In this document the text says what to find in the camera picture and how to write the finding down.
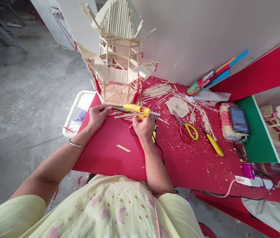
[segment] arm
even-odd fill
[[[152,140],[155,125],[152,114],[145,117],[141,123],[139,123],[137,116],[133,118],[133,127],[140,139],[146,158],[148,184],[152,194],[159,198],[165,193],[175,193],[175,190]]]
[[[71,142],[77,145],[86,145],[107,118],[111,109],[112,107],[103,105],[90,108],[88,125],[72,138]],[[62,145],[39,165],[9,199],[33,194],[43,198],[47,206],[58,185],[74,167],[83,150],[84,147],[68,143]]]

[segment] hand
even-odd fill
[[[89,109],[89,122],[88,126],[97,130],[103,124],[104,120],[110,114],[112,106],[98,105]]]
[[[138,121],[137,115],[135,115],[132,119],[132,122],[133,122],[133,128],[136,131],[141,144],[144,145],[148,142],[153,143],[152,134],[156,126],[154,115],[150,114],[149,116],[144,118],[143,122],[140,123]]]

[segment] yellow glue gun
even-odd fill
[[[154,114],[157,116],[161,115],[160,113],[151,111],[150,108],[142,107],[142,106],[138,106],[138,105],[134,105],[134,104],[125,103],[124,105],[121,105],[121,106],[129,112],[133,112],[133,113],[137,114],[141,118],[142,121],[144,120],[144,118],[146,116],[149,116],[150,114]]]

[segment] purple device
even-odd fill
[[[255,179],[255,174],[253,173],[252,164],[241,164],[243,175],[249,179]]]

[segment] silver bangle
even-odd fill
[[[76,146],[76,147],[84,147],[84,146],[86,146],[86,145],[77,145],[77,144],[74,144],[74,143],[70,142],[70,139],[68,140],[67,143],[68,143],[68,144],[71,144],[71,145],[73,145],[73,146]]]

